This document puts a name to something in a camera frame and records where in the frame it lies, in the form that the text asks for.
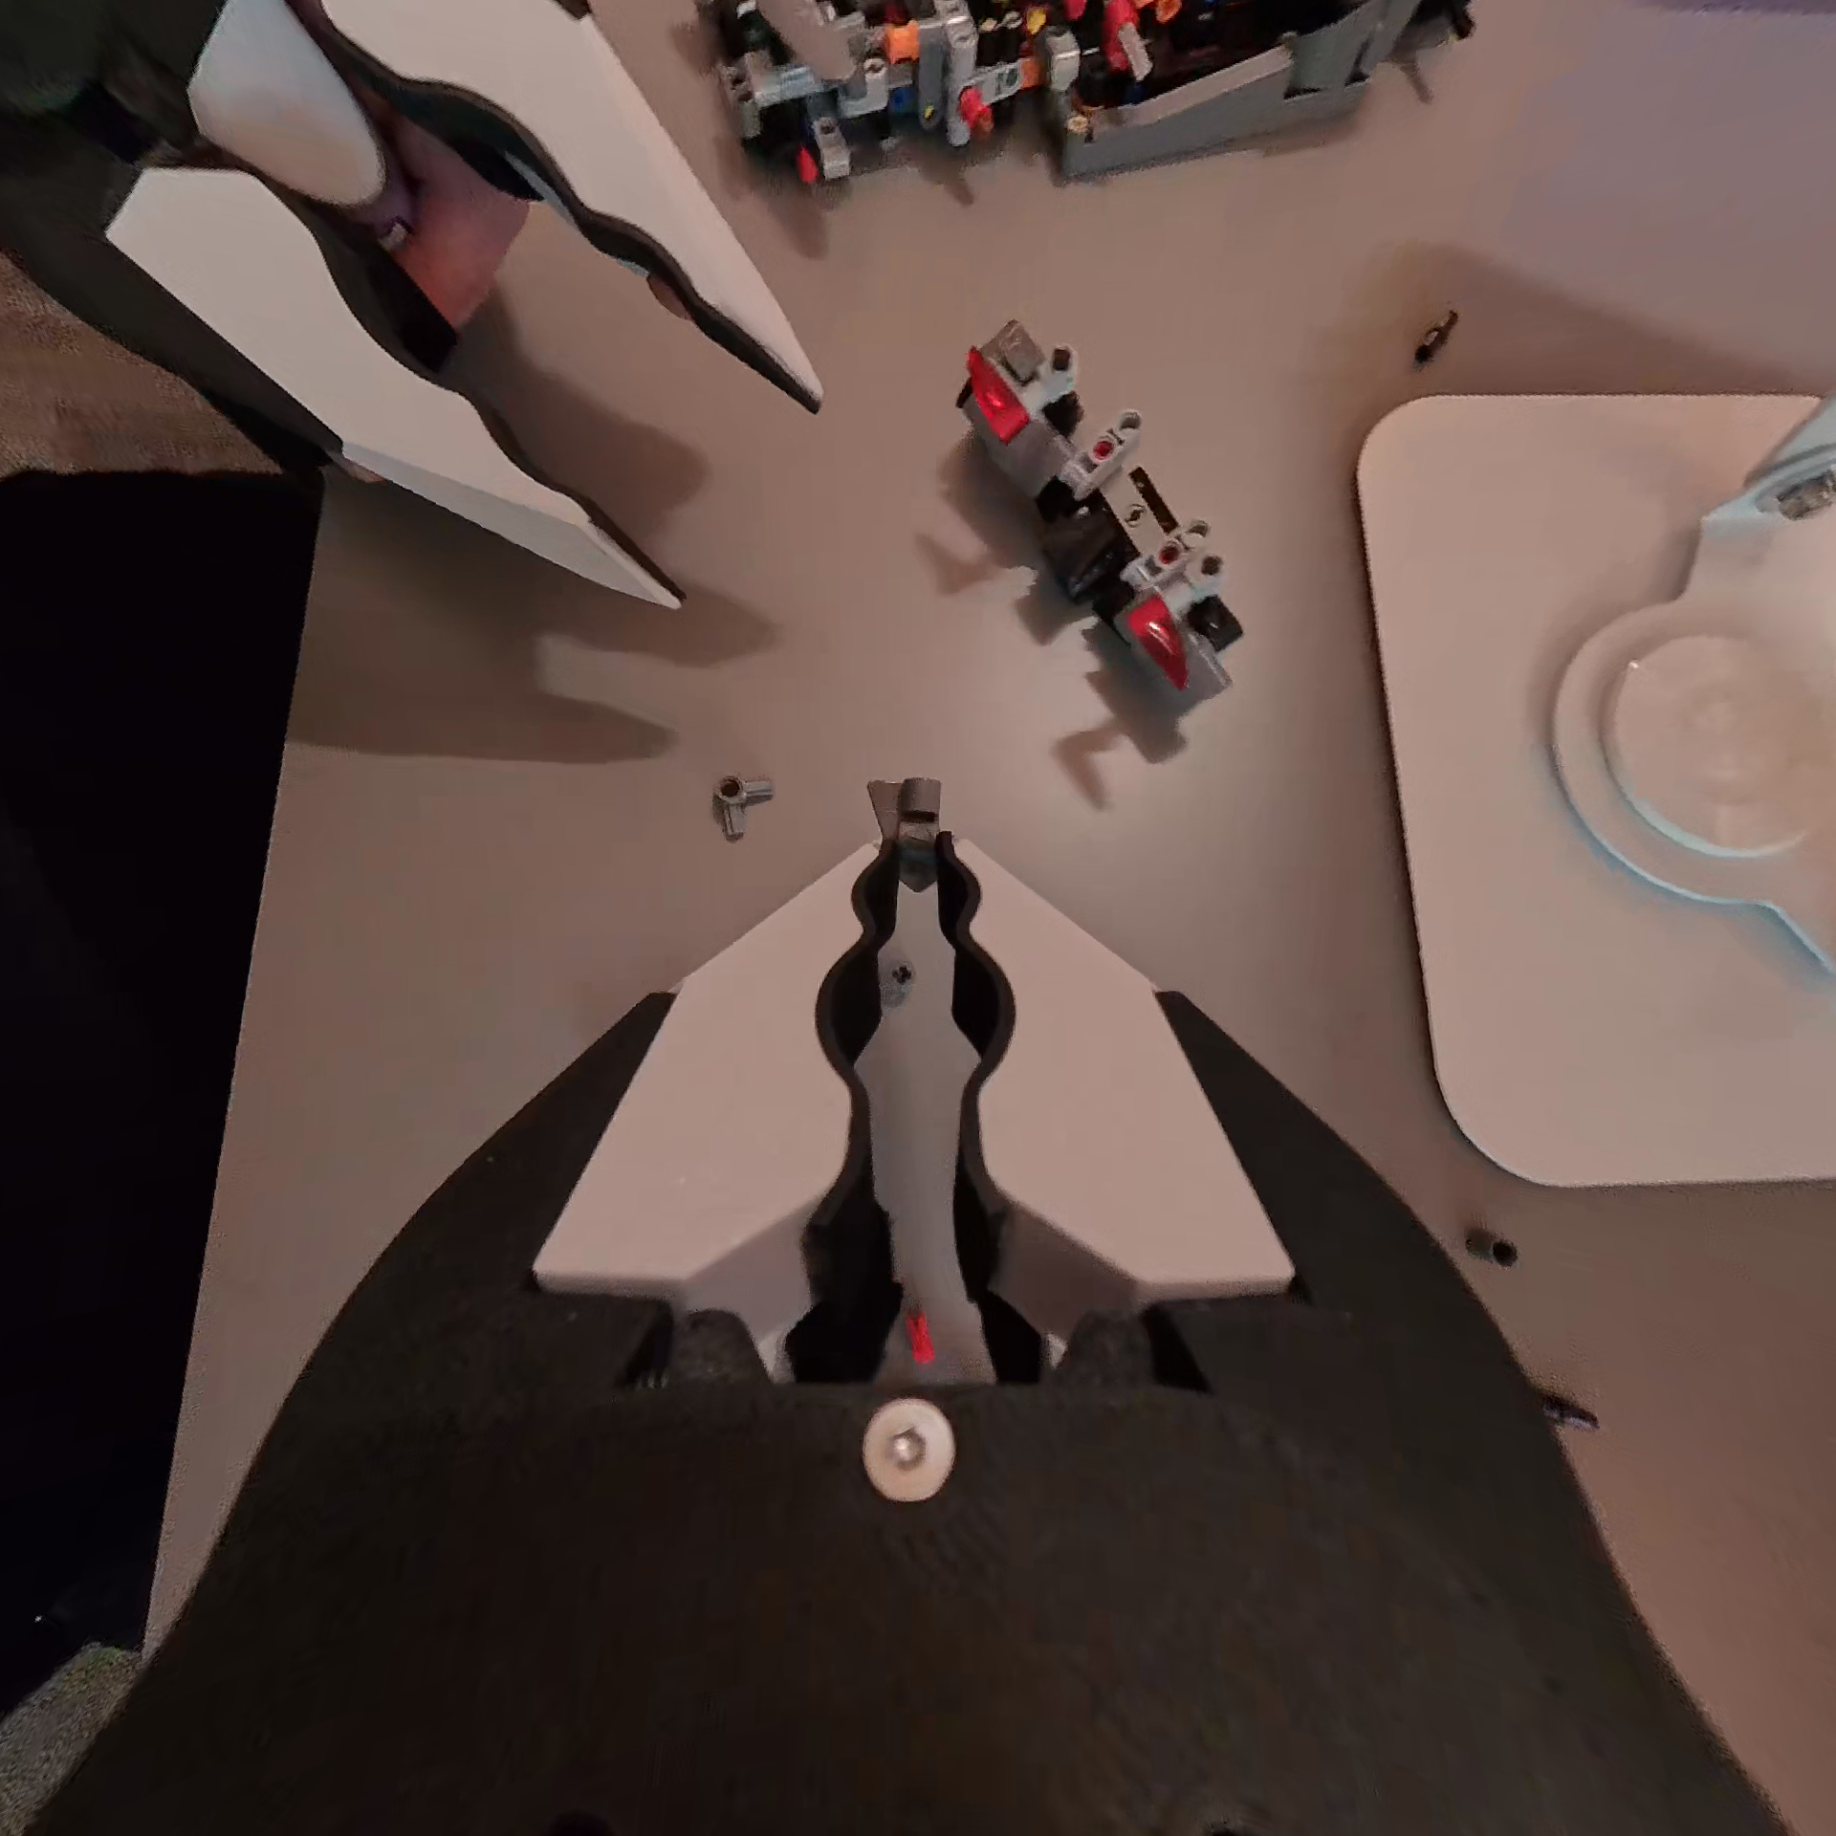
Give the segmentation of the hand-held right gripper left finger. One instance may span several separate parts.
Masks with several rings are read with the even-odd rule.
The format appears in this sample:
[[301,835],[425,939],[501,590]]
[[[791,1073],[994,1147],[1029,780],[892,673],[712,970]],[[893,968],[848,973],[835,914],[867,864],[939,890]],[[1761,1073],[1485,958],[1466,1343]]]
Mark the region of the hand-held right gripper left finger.
[[862,844],[665,1000],[533,1263],[549,1294],[720,1311],[758,1339],[892,1294],[859,1059],[897,865]]

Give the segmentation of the lego car chassis assembly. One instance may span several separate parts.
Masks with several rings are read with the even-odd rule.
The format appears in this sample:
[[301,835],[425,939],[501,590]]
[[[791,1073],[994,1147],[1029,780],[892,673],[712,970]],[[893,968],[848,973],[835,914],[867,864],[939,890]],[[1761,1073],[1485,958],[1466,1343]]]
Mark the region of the lego car chassis assembly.
[[1071,178],[1331,124],[1374,75],[1474,33],[1459,3],[700,3],[741,146],[809,188],[1024,116]]

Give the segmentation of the white metal book stand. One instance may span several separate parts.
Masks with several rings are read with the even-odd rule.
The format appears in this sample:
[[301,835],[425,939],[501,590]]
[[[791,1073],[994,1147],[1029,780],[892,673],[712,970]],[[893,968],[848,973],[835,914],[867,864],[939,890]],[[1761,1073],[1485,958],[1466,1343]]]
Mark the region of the white metal book stand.
[[1760,765],[1832,720],[1832,400],[1421,398],[1357,461],[1430,1042],[1542,1186],[1832,1177],[1832,780],[1777,849],[1626,778],[1636,665],[1690,656]]

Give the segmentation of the grey lego subassembly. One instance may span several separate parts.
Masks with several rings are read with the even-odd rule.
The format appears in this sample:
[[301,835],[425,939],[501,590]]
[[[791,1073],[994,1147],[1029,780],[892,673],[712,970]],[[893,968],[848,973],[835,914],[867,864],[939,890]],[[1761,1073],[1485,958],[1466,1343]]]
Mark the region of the grey lego subassembly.
[[1056,346],[1065,343],[1045,346],[1015,319],[970,346],[998,361],[1032,412],[1009,446],[987,437],[973,406],[958,406],[966,368],[954,408],[1006,486],[1029,503],[1062,596],[1107,630],[1178,705],[1219,697],[1231,689],[1225,653],[1244,637],[1225,603],[1224,555],[1208,522],[1180,519],[1149,477],[1138,410],[1096,425],[1083,412],[1069,440],[1047,425],[1041,370]]

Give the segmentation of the grey lego wedge panel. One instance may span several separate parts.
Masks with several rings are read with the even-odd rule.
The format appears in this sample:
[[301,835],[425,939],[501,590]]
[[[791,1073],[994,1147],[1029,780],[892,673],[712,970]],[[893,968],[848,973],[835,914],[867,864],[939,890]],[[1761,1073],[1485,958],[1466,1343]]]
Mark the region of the grey lego wedge panel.
[[874,778],[865,792],[880,833],[880,850],[870,878],[874,900],[893,902],[897,899],[893,886],[916,891],[932,887],[941,833],[941,783],[932,775],[906,775],[901,783]]

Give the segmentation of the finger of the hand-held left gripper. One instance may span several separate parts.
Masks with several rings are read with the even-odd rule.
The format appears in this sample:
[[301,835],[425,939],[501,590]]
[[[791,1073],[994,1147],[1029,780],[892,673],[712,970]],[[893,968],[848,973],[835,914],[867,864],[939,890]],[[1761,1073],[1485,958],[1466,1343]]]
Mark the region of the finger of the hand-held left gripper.
[[235,169],[151,169],[107,240],[352,465],[589,583],[681,606],[589,499],[525,467],[491,416],[412,355],[397,267],[340,219]]
[[791,323],[587,9],[326,3],[358,77],[480,175],[546,199],[607,258],[811,412]]

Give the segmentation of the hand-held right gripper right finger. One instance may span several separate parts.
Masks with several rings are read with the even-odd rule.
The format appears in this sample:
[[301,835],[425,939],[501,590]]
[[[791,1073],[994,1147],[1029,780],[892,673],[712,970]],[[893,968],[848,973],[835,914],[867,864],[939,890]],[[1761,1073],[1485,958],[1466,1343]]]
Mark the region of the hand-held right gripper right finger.
[[1285,1294],[1294,1261],[1152,981],[973,842],[935,844],[970,1302],[1038,1339],[1091,1314]]

